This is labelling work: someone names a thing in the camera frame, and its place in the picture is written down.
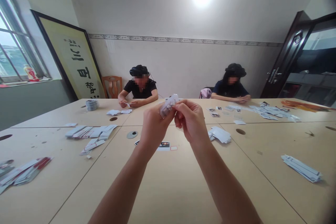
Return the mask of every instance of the decorative wall border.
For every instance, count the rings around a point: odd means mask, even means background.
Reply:
[[[227,44],[237,46],[266,46],[282,47],[282,43],[254,42],[254,41],[233,41],[233,40],[205,40],[195,38],[172,38],[172,37],[146,37],[146,36],[125,36],[125,35],[106,35],[106,34],[88,34],[90,39],[108,39],[108,40],[136,40],[136,41],[156,41],[156,42],[174,42],[174,43],[195,43],[195,44]]]

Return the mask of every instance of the black shirt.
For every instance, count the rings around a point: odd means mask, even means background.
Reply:
[[[139,90],[139,86],[133,81],[129,80],[124,88],[124,90],[128,93],[133,93],[133,99],[146,99],[152,96],[152,91],[157,89],[155,85],[155,81],[152,79],[148,79],[146,86],[142,92]]]
[[[243,97],[249,94],[241,83],[235,85],[226,85],[223,90],[221,90],[221,85],[222,81],[220,80],[216,83],[216,86],[214,87],[212,92],[220,96],[226,96],[231,98],[236,98],[239,96]]]

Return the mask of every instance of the window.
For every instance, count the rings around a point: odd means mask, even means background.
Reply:
[[[25,65],[32,67],[38,78],[46,73],[12,1],[0,0],[0,83],[28,80]]]

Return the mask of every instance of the table surface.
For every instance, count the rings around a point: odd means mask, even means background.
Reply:
[[[110,123],[117,124],[119,126],[142,126],[144,117],[143,113],[146,109],[151,108],[159,103],[164,102],[164,99],[158,99],[153,103],[147,104],[145,106],[134,108],[133,112],[130,114],[120,114],[115,116],[117,118],[116,121],[110,122],[110,119],[114,116],[106,115],[109,110],[122,110],[119,106],[118,99],[99,99],[99,108],[95,111],[86,111],[86,108],[82,108],[85,105],[85,101],[87,99],[81,99],[60,107],[58,109],[52,110],[43,115],[37,116],[20,124],[14,125],[11,128],[32,128],[32,127],[65,127],[64,125],[67,123],[78,123],[80,125],[87,126],[103,126],[108,125]],[[251,112],[248,110],[242,110],[242,113],[237,113],[235,110],[228,112],[229,115],[225,116],[222,111],[217,110],[220,115],[220,118],[214,118],[211,116],[211,113],[207,110],[207,108],[216,108],[216,106],[220,106],[225,108],[226,106],[233,104],[228,101],[221,101],[216,99],[190,99],[198,104],[200,104],[203,108],[203,113],[205,117],[206,124],[233,124],[234,120],[242,119],[245,123],[282,123],[288,122],[287,118],[278,118],[276,120],[268,120],[262,118],[259,114],[255,112]],[[252,99],[246,104],[237,104],[241,107],[249,107],[249,105],[259,106],[260,102],[266,101],[271,106],[282,107],[281,104],[282,99]],[[336,121],[336,111],[329,112],[310,112],[304,111],[301,109],[291,109],[290,114],[294,116],[298,116],[301,118],[303,122],[313,122],[313,121]]]
[[[321,223],[336,185],[336,131],[326,126],[336,128],[336,122],[221,126],[308,224]],[[324,180],[309,182],[282,161],[284,154],[318,170]]]
[[[336,183],[336,111],[309,112],[290,110],[303,122],[267,120],[257,113],[242,110],[229,116],[213,118],[206,109],[225,107],[229,102],[214,99],[191,99],[204,111],[208,129],[217,125],[231,133],[232,142],[213,141],[219,154],[242,184],[264,223],[318,222],[328,210],[332,187]],[[121,110],[116,99],[100,99],[96,111],[87,112],[82,99],[35,117],[0,132],[13,136],[0,141],[1,160],[14,159],[19,167],[32,159],[53,156],[54,159],[30,183],[11,187],[0,195],[1,223],[86,223],[101,198],[126,163],[140,139],[126,134],[141,133],[143,111],[164,102],[159,99],[136,108],[131,114],[106,115]],[[266,101],[282,106],[281,99],[252,99],[248,105]],[[241,117],[247,125],[236,125]],[[65,138],[70,129],[66,123],[87,126],[117,124],[109,140],[95,148],[92,159],[79,156],[89,139]],[[220,223],[201,170],[181,130],[168,128],[165,140],[178,146],[177,151],[157,152],[149,162],[136,198],[129,223]],[[245,130],[240,135],[236,129]],[[315,136],[305,132],[312,131]],[[291,155],[323,174],[323,181],[310,183],[281,160]]]
[[[51,224],[87,223],[140,137],[141,126],[123,126],[71,194]],[[176,151],[156,152],[147,165],[128,223],[221,223],[220,215],[189,142],[181,130],[168,127],[165,141]],[[242,184],[264,223],[304,223],[237,144],[214,146]]]
[[[104,144],[92,150],[91,159],[79,155],[90,139],[67,139],[68,128],[1,131],[0,136],[12,134],[0,141],[1,160],[14,159],[12,165],[20,167],[36,158],[54,158],[32,182],[9,187],[0,195],[0,223],[49,223],[120,128],[114,129]]]

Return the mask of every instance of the red and white bottle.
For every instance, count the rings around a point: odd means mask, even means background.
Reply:
[[[29,65],[25,65],[23,69],[24,69],[24,71],[26,71],[26,73],[28,75],[29,81],[40,81],[37,78],[36,73],[34,72],[34,70]]]

